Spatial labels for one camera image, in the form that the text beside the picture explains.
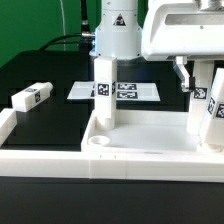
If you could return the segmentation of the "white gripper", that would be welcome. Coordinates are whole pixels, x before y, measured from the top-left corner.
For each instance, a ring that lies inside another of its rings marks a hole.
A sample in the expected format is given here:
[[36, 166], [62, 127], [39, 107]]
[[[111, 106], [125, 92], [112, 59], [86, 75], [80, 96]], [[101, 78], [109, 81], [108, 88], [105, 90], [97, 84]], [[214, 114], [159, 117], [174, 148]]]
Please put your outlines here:
[[182, 91], [192, 92], [187, 58], [224, 58], [224, 0], [149, 0], [141, 52], [148, 61], [175, 58]]

